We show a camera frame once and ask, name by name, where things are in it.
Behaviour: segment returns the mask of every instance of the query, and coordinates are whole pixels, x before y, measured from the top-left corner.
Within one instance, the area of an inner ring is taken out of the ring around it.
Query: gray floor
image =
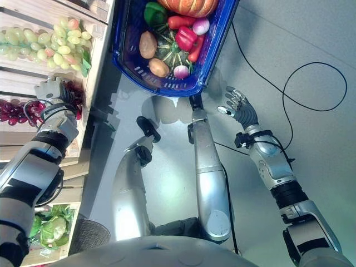
[[[335,231],[344,254],[356,264],[356,3],[353,0],[242,0],[234,24],[241,46],[255,68],[282,87],[299,66],[323,61],[339,68],[348,81],[346,100],[331,112],[313,112],[289,100],[286,107],[294,126],[288,154],[305,192],[318,205]],[[212,134],[234,147],[241,127],[216,111],[224,103],[226,85],[243,91],[254,105],[259,122],[286,144],[290,128],[281,94],[259,78],[238,51],[232,29],[203,92]],[[306,105],[327,108],[339,101],[344,83],[333,70],[310,66],[297,73],[286,92]],[[155,225],[197,215],[194,149],[186,127],[191,110],[187,99],[154,96],[134,85],[112,65],[108,55],[95,105],[112,113],[116,131],[98,125],[81,212],[110,231],[111,187],[124,149],[142,133],[136,117],[159,125],[153,161],[143,169],[147,209]],[[292,267],[281,235],[285,228],[278,208],[259,179],[251,160],[217,147],[230,179],[235,229],[243,257],[261,267]]]

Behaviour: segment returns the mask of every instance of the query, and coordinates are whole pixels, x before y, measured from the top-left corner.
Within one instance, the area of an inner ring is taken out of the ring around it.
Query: squash
[[[158,0],[165,8],[183,16],[204,18],[211,14],[218,0]]]
[[[155,32],[155,35],[157,50],[154,57],[166,63],[172,73],[179,65],[187,66],[192,72],[192,63],[188,60],[189,53],[179,48],[174,39],[174,31],[166,29],[163,33]]]

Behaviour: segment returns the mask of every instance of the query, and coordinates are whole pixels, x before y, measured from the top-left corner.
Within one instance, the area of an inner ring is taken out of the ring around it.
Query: red onion
[[[207,18],[200,18],[194,22],[193,32],[195,32],[196,35],[203,35],[209,30],[209,27],[209,20]]]
[[[173,74],[177,79],[184,79],[189,76],[189,69],[187,66],[179,65],[174,68]]]

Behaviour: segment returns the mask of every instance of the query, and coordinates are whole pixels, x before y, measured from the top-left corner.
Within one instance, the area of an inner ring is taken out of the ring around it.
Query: orange pumpkin
[[[218,0],[158,0],[158,2],[175,13],[203,18],[215,10]]]

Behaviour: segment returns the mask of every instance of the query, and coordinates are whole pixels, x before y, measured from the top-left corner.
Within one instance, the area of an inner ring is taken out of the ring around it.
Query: plastic basket
[[[141,33],[150,30],[144,21],[147,0],[120,0],[113,44],[113,63],[132,81],[161,96],[183,97],[200,93],[206,86],[210,72],[219,56],[228,27],[239,0],[219,0],[210,15],[210,28],[193,73],[183,80],[172,74],[159,78],[150,72],[148,60],[140,55]]]

